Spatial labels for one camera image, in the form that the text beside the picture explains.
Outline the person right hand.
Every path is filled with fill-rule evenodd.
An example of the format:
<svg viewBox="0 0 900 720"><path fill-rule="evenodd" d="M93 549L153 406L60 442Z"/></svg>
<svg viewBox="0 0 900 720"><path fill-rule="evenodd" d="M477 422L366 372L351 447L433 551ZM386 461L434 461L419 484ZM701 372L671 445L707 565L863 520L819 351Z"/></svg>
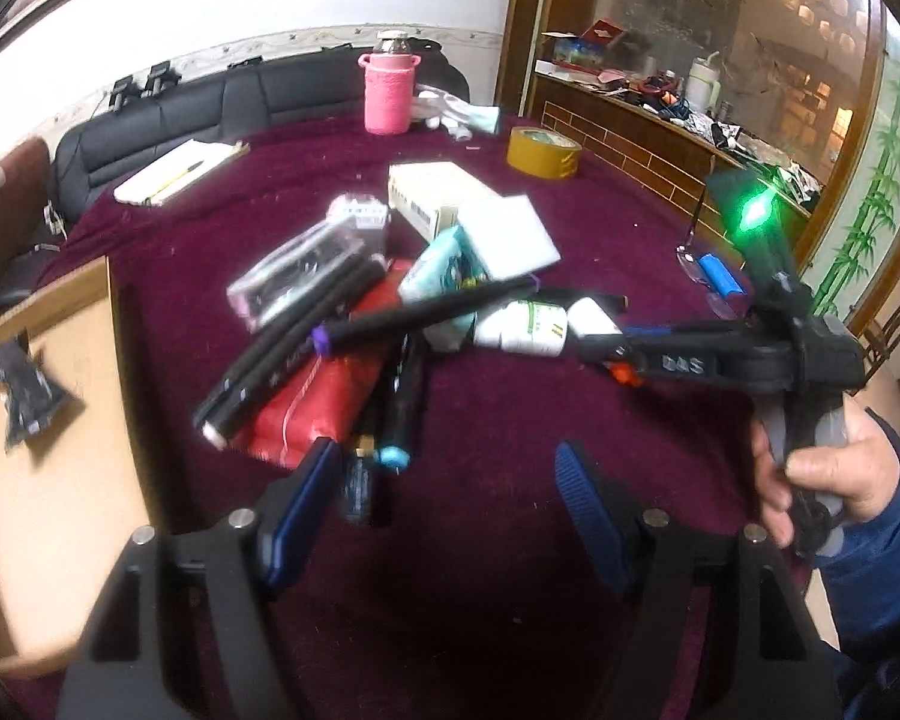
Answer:
<svg viewBox="0 0 900 720"><path fill-rule="evenodd" d="M886 433L852 395L844 397L844 419L844 447L795 450L784 466L775 465L763 423L751 421L749 440L759 514L767 533L782 550L795 536L788 515L795 488L840 497L854 523L877 518L896 494L900 461Z"/></svg>

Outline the blue sleeve forearm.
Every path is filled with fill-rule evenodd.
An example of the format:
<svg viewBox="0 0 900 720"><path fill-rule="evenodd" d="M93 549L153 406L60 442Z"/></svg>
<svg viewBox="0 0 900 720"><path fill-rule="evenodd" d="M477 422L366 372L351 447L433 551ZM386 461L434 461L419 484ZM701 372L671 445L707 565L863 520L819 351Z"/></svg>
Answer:
<svg viewBox="0 0 900 720"><path fill-rule="evenodd" d="M896 452L900 437L873 418ZM831 655L847 718L900 718L900 478L888 507L845 530L844 549L818 562L841 648Z"/></svg>

